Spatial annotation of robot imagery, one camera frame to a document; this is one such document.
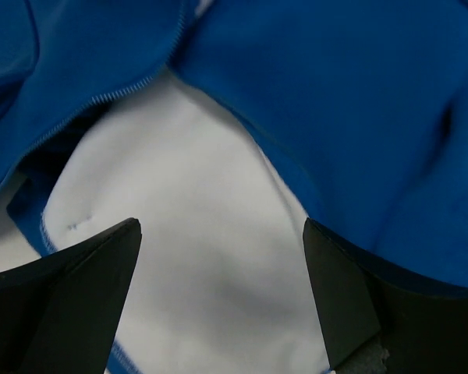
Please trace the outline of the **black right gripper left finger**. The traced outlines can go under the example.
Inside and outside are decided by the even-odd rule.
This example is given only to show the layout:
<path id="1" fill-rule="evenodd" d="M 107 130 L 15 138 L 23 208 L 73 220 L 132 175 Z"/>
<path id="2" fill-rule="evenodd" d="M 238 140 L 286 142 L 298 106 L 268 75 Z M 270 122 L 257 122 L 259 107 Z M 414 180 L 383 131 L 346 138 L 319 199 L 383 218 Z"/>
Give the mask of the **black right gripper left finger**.
<path id="1" fill-rule="evenodd" d="M 127 219 L 0 273 L 0 373 L 103 373 L 140 251 Z"/>

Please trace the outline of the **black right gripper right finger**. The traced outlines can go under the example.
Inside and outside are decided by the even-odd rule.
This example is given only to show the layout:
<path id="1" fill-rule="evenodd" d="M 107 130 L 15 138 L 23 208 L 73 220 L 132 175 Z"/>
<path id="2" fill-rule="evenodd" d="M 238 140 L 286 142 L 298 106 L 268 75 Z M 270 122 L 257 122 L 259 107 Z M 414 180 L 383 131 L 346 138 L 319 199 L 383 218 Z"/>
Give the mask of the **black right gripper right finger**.
<path id="1" fill-rule="evenodd" d="M 334 373 L 468 373 L 468 288 L 395 265 L 308 219 L 304 253 Z"/>

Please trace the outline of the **blue zip-up jacket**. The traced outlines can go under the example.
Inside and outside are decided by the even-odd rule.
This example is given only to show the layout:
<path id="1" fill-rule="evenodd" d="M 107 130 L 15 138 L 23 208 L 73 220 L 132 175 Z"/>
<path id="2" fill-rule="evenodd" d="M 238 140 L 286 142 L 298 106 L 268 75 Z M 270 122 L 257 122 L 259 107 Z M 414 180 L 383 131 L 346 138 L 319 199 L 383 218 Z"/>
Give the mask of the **blue zip-up jacket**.
<path id="1" fill-rule="evenodd" d="M 103 373 L 334 373 L 308 219 L 468 288 L 468 1 L 0 1 L 0 273 L 130 218 Z"/>

